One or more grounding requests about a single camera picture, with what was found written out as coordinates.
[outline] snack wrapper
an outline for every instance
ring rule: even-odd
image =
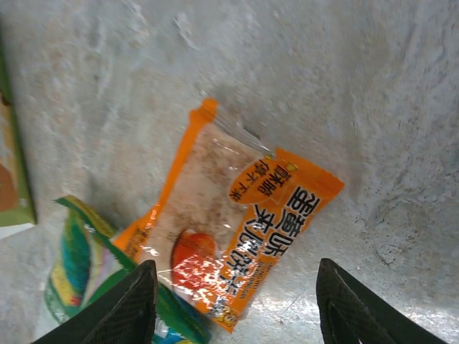
[[[268,272],[344,187],[286,150],[270,152],[207,99],[159,202],[113,243],[229,332]]]
[[[91,305],[120,282],[135,264],[109,242],[115,229],[74,196],[56,200],[68,208],[60,252],[44,289],[44,314],[36,337],[48,333]],[[152,344],[207,344],[200,314],[161,283]]]
[[[0,45],[0,239],[31,228],[35,213]]]

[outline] gray floor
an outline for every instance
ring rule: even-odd
[[[335,259],[459,343],[459,8],[454,0],[1,0],[40,225],[0,242],[0,333],[26,343],[72,193],[119,227],[154,204],[189,109],[215,96],[346,188],[233,336],[320,343]]]

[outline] orange snack package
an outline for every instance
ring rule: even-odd
[[[212,99],[191,112],[158,204],[113,243],[138,264],[154,259],[166,286],[232,332],[268,272],[344,184],[230,122]]]

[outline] printed label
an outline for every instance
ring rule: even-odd
[[[295,161],[266,156],[247,167],[229,188],[229,197],[250,204],[223,254],[218,282],[197,308],[231,331],[262,281],[309,225],[321,204],[320,189]]]

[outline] cardboard box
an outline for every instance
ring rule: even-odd
[[[0,239],[36,224],[0,44]]]

